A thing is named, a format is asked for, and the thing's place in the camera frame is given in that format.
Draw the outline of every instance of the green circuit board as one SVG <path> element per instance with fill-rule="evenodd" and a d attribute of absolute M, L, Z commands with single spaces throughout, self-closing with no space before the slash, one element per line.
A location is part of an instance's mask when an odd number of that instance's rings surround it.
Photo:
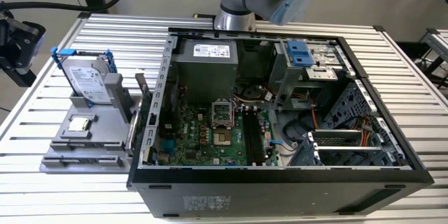
<path fill-rule="evenodd" d="M 181 108 L 178 132 L 174 140 L 174 152 L 168 164 L 161 165 L 226 165 L 245 166 L 245 142 L 241 109 L 234 110 L 232 129 L 213 129 L 212 107 L 184 106 Z M 269 131 L 268 112 L 258 112 L 260 131 Z M 264 134 L 260 136 L 262 146 L 268 143 Z M 265 160 L 265 165 L 277 165 L 276 155 Z"/>

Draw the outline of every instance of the label sticker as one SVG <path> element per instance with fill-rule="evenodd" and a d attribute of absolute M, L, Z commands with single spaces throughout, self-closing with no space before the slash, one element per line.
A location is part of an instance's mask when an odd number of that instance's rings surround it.
<path fill-rule="evenodd" d="M 100 72 L 93 68 L 70 67 L 77 89 L 93 103 L 110 102 Z"/>
<path fill-rule="evenodd" d="M 226 210 L 230 196 L 182 196 L 185 210 Z"/>
<path fill-rule="evenodd" d="M 194 45 L 193 56 L 230 58 L 230 47 L 224 45 Z"/>
<path fill-rule="evenodd" d="M 268 91 L 266 95 L 264 96 L 264 99 L 269 102 L 272 99 L 272 93 Z"/>

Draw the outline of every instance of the chip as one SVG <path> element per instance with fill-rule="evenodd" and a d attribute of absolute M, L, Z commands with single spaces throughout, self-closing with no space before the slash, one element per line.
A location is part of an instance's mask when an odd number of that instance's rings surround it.
<path fill-rule="evenodd" d="M 185 159 L 196 159 L 196 152 L 186 152 Z"/>

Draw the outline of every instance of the blue plastic clip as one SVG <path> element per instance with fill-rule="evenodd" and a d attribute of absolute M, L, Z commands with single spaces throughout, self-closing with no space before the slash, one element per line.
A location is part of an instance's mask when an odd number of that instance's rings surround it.
<path fill-rule="evenodd" d="M 112 73 L 117 73 L 117 66 L 114 65 L 114 59 L 113 54 L 109 49 L 105 50 L 104 55 L 106 57 L 106 60 L 109 62 L 109 70 Z"/>
<path fill-rule="evenodd" d="M 282 141 L 281 141 L 281 140 L 273 140 L 273 139 L 269 139 L 269 143 L 273 143 L 273 144 L 282 144 Z"/>
<path fill-rule="evenodd" d="M 306 44 L 302 41 L 286 41 L 286 52 L 296 67 L 310 67 L 314 64 L 309 55 Z"/>

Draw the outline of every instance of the small white component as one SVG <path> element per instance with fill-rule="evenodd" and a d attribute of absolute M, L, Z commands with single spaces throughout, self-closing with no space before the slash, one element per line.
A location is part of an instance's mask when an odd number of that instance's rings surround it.
<path fill-rule="evenodd" d="M 68 125 L 68 131 L 84 131 L 86 129 L 86 125 L 89 123 L 88 118 L 73 118 L 69 125 Z"/>
<path fill-rule="evenodd" d="M 272 99 L 272 93 L 268 91 L 266 95 L 264 96 L 264 99 L 269 102 Z"/>

